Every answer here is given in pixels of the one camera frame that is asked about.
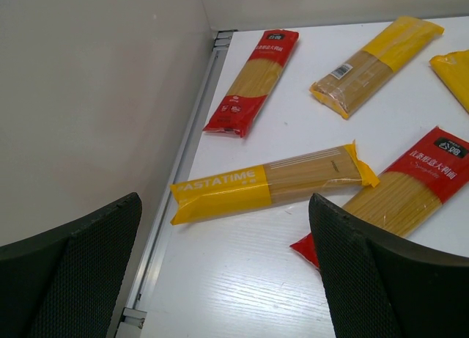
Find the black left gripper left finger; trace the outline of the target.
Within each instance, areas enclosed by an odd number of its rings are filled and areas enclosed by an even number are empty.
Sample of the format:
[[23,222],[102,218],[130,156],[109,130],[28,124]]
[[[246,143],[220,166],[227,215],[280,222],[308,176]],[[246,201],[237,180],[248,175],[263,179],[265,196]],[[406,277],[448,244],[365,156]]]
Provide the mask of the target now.
[[142,214],[137,193],[1,247],[2,337],[105,337]]

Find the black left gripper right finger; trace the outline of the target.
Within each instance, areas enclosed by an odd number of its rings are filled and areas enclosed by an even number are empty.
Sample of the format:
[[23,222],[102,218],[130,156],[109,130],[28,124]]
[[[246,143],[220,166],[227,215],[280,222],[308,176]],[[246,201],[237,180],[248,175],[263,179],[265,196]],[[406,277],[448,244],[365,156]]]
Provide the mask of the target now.
[[309,223],[336,337],[467,337],[468,259],[314,194]]

